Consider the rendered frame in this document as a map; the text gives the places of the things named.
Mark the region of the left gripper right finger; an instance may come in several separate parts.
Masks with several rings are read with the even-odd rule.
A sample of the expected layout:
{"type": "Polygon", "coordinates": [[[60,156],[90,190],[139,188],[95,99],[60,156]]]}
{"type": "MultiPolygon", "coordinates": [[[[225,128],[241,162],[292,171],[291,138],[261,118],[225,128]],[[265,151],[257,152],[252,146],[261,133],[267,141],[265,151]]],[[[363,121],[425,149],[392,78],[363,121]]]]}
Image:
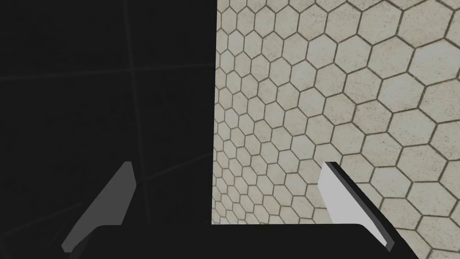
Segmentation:
{"type": "Polygon", "coordinates": [[[406,251],[406,242],[396,228],[338,163],[323,163],[318,189],[334,224],[364,227],[388,252],[406,251]]]}

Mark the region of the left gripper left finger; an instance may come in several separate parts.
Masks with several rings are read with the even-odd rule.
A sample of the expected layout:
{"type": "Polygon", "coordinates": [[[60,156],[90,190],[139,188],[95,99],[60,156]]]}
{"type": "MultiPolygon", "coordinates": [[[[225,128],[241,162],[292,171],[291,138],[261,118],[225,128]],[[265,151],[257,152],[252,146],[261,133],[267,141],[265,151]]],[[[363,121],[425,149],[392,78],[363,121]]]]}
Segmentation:
{"type": "Polygon", "coordinates": [[[132,163],[126,161],[90,201],[89,206],[83,209],[83,213],[77,216],[70,233],[66,234],[61,242],[63,252],[73,252],[75,247],[99,226],[121,225],[136,186],[132,163]]]}

